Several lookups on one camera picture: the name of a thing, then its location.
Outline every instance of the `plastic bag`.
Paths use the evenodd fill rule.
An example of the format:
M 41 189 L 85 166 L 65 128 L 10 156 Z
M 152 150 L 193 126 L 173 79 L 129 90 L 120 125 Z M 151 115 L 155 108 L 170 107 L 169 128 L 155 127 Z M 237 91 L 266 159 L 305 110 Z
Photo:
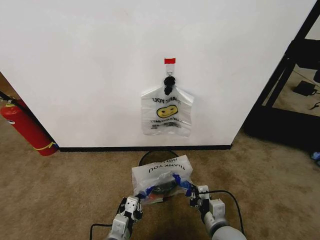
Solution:
M 165 197 L 191 189 L 192 171 L 186 155 L 133 167 L 133 194 L 143 196 L 144 204 L 162 202 Z
M 142 130 L 145 135 L 191 134 L 191 108 L 194 97 L 175 86 L 169 76 L 165 85 L 141 96 Z

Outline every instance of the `yellow smiley face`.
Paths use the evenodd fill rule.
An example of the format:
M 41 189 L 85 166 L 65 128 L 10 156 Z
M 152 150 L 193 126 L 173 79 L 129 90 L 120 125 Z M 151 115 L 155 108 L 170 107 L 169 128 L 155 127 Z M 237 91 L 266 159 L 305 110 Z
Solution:
M 156 114 L 160 118 L 164 119 L 164 118 L 172 116 L 173 114 L 176 114 L 177 112 L 178 112 L 177 106 L 176 105 L 170 105 L 170 106 L 167 106 L 167 107 L 159 108 L 156 111 Z

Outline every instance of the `red fire extinguisher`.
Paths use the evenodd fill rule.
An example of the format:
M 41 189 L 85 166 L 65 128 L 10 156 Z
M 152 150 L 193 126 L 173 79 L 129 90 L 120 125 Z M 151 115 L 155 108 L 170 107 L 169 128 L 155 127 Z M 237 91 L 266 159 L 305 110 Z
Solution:
M 37 124 L 35 117 L 21 100 L 8 100 L 0 109 L 1 115 L 37 150 L 42 156 L 55 153 L 58 148 Z

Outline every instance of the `black baseboard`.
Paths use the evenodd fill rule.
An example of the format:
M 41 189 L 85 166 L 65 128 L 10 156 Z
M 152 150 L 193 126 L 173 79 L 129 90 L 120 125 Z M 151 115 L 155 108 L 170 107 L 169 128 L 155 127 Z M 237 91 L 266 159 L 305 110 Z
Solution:
M 202 146 L 117 146 L 117 147 L 60 147 L 60 152 L 133 152 L 133 151 L 179 151 L 179 150 L 229 150 L 231 145 Z

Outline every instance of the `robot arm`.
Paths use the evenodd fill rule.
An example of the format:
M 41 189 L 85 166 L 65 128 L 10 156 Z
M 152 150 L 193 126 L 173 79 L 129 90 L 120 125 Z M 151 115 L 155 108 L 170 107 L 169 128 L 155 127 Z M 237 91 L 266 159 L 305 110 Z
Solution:
M 220 199 L 212 200 L 207 185 L 192 185 L 190 206 L 201 213 L 202 222 L 211 240 L 247 240 L 237 229 L 229 226 L 225 218 L 225 204 Z M 128 240 L 133 224 L 142 218 L 142 204 L 139 196 L 123 198 L 113 220 L 106 240 Z
M 190 206 L 201 213 L 206 232 L 212 240 L 247 240 L 239 230 L 230 227 L 225 218 L 226 207 L 220 199 L 212 200 L 207 185 L 192 186 Z
M 141 201 L 136 196 L 123 198 L 117 214 L 113 219 L 111 231 L 106 240 L 128 240 L 132 234 L 133 224 L 142 218 Z

